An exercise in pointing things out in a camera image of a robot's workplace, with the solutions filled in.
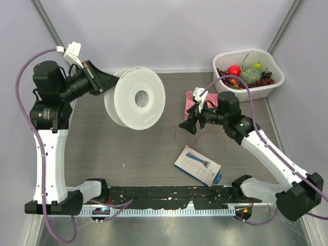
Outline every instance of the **gray floor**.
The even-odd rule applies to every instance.
[[[183,121],[186,103],[185,90],[205,87],[212,73],[160,74],[166,90],[164,115],[176,126]],[[258,124],[273,143],[277,143],[263,99],[256,100]],[[243,114],[250,116],[249,102],[241,103]],[[248,151],[224,134],[221,126],[206,125],[197,135],[177,127],[177,139],[192,145],[196,137],[209,130],[219,134],[202,136],[194,149],[222,165],[221,185],[231,184],[243,174],[260,180],[275,182],[270,172]],[[87,178],[105,178],[109,185],[198,185],[199,183],[173,166],[183,147],[174,141],[171,123],[162,117],[156,125],[134,131],[115,124],[107,115],[103,96],[85,95],[75,107],[65,153],[65,180],[75,186]]]
[[[254,206],[252,221],[262,222],[275,208]],[[69,218],[52,218],[52,226],[63,238],[72,237]],[[255,227],[233,217],[119,218],[95,224],[78,218],[78,236],[70,244],[103,246],[307,246],[311,245],[302,220],[290,222],[280,214],[270,224]],[[43,226],[37,246],[60,246]]]

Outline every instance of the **robotic arm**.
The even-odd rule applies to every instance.
[[[46,152],[46,201],[48,214],[78,215],[83,203],[93,197],[108,197],[109,191],[104,179],[88,179],[83,184],[67,188],[64,176],[64,151],[73,112],[71,102],[86,93],[100,95],[116,85],[118,77],[97,69],[89,60],[81,61],[78,54],[81,45],[71,43],[66,49],[57,47],[64,59],[75,67],[74,74],[64,77],[59,65],[51,60],[34,67],[33,93],[36,102],[30,118],[38,130]],[[25,204],[28,214],[42,214],[42,157],[37,147],[37,184],[33,200]]]
[[[255,155],[279,182],[279,184],[271,184],[244,175],[233,182],[234,187],[237,187],[246,197],[277,204],[279,211],[291,221],[296,221],[321,203],[321,196],[295,175],[295,172],[287,168],[268,148],[268,145],[321,191],[323,188],[322,177],[318,173],[310,175],[306,170],[293,163],[274,146],[257,125],[260,134],[267,141],[265,144],[259,138],[252,119],[241,114],[239,100],[233,92],[219,93],[218,107],[210,109],[205,101],[207,92],[203,93],[203,91],[203,88],[197,87],[195,89],[192,97],[196,103],[188,110],[188,119],[182,122],[179,127],[196,134],[197,121],[199,121],[201,129],[205,127],[206,123],[222,125],[227,136]]]

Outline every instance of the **pink package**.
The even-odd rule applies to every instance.
[[[195,103],[194,101],[191,99],[191,95],[193,94],[192,91],[187,91],[187,99],[186,99],[186,109],[184,110],[184,119],[187,120],[188,119],[188,113],[187,110],[193,106]],[[217,107],[217,94],[207,94],[207,98],[206,100],[211,101],[216,107]],[[209,108],[212,108],[213,106],[209,103],[207,103]]]

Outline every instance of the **white bin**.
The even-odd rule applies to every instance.
[[[241,63],[247,54],[249,55],[244,62],[243,65],[244,68],[250,67],[251,65],[260,61],[262,72],[265,71],[266,68],[268,68],[269,72],[272,72],[271,78],[274,79],[275,81],[273,85],[250,89],[252,99],[266,97],[273,90],[273,88],[280,86],[284,82],[285,75],[280,70],[273,57],[268,52],[261,49],[237,50],[237,51],[218,54],[213,59],[213,68],[214,68],[213,81],[219,77],[219,73],[217,72],[216,68],[219,68],[222,71],[226,71],[232,65],[241,66]],[[221,80],[215,83],[215,88],[218,93],[222,91],[234,92],[235,95],[238,97],[239,101],[249,100],[246,89],[243,90],[231,89],[227,87]]]

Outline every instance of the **gray wood tabletop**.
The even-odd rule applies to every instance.
[[[236,178],[250,174],[275,183],[275,178],[251,153],[229,139],[222,126],[207,124],[196,136],[180,129],[186,104],[186,90],[205,87],[212,73],[159,74],[166,90],[167,116],[176,126],[176,138],[183,145],[222,165],[220,185],[230,185]],[[263,99],[254,101],[257,123],[269,139],[277,144]],[[250,114],[249,102],[240,104],[242,113]],[[174,127],[163,116],[151,128],[135,131],[115,124],[108,116],[104,97],[85,95],[77,100],[65,149],[66,185],[76,186],[87,178],[105,178],[110,186],[201,185],[174,167],[183,147],[174,140]]]

